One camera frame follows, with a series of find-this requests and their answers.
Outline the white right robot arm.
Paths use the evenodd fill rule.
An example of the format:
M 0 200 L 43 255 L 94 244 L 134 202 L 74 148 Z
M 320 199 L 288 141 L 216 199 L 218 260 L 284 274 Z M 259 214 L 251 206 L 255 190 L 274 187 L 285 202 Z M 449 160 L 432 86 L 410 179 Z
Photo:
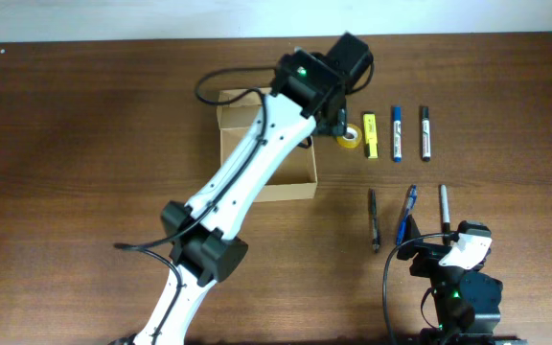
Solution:
M 492 232 L 486 225 L 464 220 L 456 231 L 440 235 L 442 244 L 427 242 L 413 217 L 407 217 L 404 226 L 397 258 L 411 260 L 409 273 L 430 281 L 422 300 L 433 299 L 438 321 L 436 326 L 421 330 L 419 344 L 527 342 L 514 335 L 494 334 L 501 320 L 503 283 L 481 272 L 492 243 Z

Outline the yellow highlighter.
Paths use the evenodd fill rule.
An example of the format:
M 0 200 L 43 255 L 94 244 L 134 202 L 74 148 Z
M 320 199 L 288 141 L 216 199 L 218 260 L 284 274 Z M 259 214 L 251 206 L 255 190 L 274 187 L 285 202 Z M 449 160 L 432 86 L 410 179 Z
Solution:
M 379 150 L 376 115 L 369 112 L 364 113 L 363 126 L 366 157 L 368 159 L 377 159 L 379 157 Z

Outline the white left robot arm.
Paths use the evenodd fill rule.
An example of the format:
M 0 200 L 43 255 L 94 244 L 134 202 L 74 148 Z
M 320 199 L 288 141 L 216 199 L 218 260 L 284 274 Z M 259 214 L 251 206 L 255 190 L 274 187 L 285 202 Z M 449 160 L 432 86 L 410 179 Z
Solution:
M 368 44 L 346 33 L 327 54 L 296 49 L 272 68 L 269 90 L 254 87 L 261 108 L 245 136 L 210 181 L 187 202 L 171 201 L 161 212 L 165 238 L 117 244 L 164 264 L 168 280 L 149 322 L 122 344 L 181 344 L 209 290 L 237 268 L 248 246 L 238 234 L 267 181 L 297 148 L 314 135 L 346 132 L 346 98 L 370 80 L 374 57 Z

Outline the yellow tape roll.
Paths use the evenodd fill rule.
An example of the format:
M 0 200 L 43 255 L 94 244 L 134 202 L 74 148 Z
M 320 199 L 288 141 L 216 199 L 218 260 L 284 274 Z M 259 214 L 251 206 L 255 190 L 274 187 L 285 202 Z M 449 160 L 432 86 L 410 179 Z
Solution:
M 362 132 L 358 126 L 348 124 L 345 133 L 336 138 L 339 146 L 345 149 L 355 149 L 359 146 L 362 139 Z

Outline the brown cardboard box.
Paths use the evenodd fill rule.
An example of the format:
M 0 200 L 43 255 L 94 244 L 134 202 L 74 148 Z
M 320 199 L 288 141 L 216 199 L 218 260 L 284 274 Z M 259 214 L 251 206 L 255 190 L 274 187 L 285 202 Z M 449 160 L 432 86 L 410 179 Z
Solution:
M 219 105 L 220 164 L 223 165 L 252 121 L 261 114 L 261 101 L 251 93 L 240 101 Z M 258 193 L 256 202 L 314 198 L 317 187 L 314 148 L 295 148 Z

